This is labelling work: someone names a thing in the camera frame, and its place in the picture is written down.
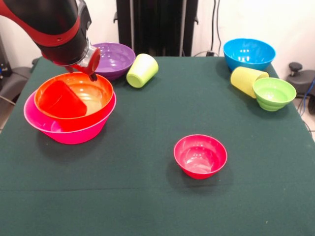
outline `purple bowl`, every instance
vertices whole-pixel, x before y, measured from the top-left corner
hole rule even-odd
[[[108,80],[124,75],[136,58],[134,51],[124,44],[98,43],[94,46],[98,47],[101,53],[96,73]]]

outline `blue cable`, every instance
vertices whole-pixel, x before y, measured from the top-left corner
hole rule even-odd
[[[306,94],[305,94],[304,97],[303,97],[304,109],[303,109],[303,113],[301,114],[301,116],[302,116],[302,115],[304,114],[304,112],[305,112],[307,95],[312,91],[312,89],[313,89],[313,87],[314,87],[314,84],[315,84],[315,78],[313,79],[313,81],[312,81],[312,83],[311,83],[311,86],[309,87],[309,89],[307,90]]]

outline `green bowl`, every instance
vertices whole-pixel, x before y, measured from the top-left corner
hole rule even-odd
[[[253,90],[260,107],[270,112],[283,108],[296,96],[295,88],[278,78],[258,79],[253,85]]]

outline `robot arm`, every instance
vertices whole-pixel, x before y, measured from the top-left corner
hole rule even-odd
[[[86,37],[91,18],[83,0],[0,0],[0,15],[21,26],[45,58],[97,79],[100,50]]]

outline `pale yellow cup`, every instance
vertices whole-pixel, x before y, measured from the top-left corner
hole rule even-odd
[[[139,54],[127,73],[128,83],[135,87],[143,87],[158,72],[157,61],[148,54]]]
[[[252,98],[256,98],[252,89],[256,80],[269,77],[267,72],[239,66],[231,74],[231,84]]]

